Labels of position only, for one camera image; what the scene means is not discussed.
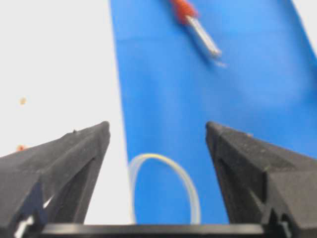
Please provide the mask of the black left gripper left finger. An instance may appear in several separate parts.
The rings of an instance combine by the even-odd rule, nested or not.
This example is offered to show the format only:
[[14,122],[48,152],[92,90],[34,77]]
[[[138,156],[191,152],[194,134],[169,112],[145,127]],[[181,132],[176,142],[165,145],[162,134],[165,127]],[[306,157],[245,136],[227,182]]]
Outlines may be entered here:
[[109,123],[0,159],[0,235],[18,224],[83,223],[110,141]]

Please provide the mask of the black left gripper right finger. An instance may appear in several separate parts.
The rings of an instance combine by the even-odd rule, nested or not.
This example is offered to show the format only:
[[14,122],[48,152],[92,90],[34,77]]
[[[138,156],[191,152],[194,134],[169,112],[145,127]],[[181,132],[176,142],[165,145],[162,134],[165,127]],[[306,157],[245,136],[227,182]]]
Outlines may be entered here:
[[209,121],[206,144],[231,224],[284,225],[317,235],[317,161]]

